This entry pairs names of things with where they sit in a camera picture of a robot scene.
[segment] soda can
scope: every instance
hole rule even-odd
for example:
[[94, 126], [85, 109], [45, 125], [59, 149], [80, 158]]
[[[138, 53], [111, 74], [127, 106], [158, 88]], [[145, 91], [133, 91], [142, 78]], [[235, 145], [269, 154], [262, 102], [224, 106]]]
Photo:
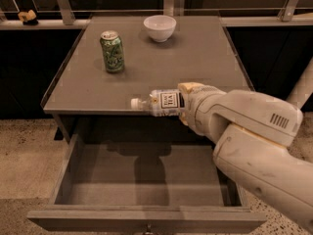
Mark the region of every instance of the soda can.
[[101, 34], [100, 44], [104, 55], [107, 72], [124, 70], [124, 53], [121, 39], [114, 30], [107, 30]]

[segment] floor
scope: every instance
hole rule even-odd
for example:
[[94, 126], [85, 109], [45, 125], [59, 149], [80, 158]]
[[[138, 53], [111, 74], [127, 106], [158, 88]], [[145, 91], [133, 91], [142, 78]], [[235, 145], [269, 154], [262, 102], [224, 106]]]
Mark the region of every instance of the floor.
[[[30, 210], [48, 202], [57, 180], [66, 141], [54, 141], [52, 119], [0, 120], [0, 234], [74, 234], [47, 232], [26, 219]], [[297, 158], [313, 163], [313, 113], [306, 113], [290, 147]], [[308, 234], [249, 193], [253, 212], [264, 212], [268, 221], [250, 234]]]

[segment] open drawer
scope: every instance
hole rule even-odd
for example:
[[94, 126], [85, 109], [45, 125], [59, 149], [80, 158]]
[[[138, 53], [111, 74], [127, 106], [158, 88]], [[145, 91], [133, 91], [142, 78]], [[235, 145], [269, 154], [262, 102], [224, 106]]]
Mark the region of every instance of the open drawer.
[[248, 233], [265, 215], [212, 146], [177, 118], [81, 117], [49, 205], [27, 217], [47, 230]]

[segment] white robotic arm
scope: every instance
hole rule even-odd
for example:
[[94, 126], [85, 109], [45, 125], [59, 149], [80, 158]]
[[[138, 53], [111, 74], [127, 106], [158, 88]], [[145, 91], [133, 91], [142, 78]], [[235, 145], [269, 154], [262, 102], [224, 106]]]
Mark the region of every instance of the white robotic arm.
[[271, 96], [178, 85], [183, 122], [216, 144], [213, 159], [229, 178], [313, 233], [313, 164], [291, 156], [302, 112]]

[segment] white bowl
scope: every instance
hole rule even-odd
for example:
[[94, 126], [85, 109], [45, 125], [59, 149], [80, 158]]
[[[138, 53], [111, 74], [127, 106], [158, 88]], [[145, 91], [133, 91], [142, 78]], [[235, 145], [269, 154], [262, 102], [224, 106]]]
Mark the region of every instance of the white bowl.
[[151, 16], [144, 20], [144, 26], [150, 38], [155, 42], [164, 42], [174, 32], [176, 20], [165, 15]]

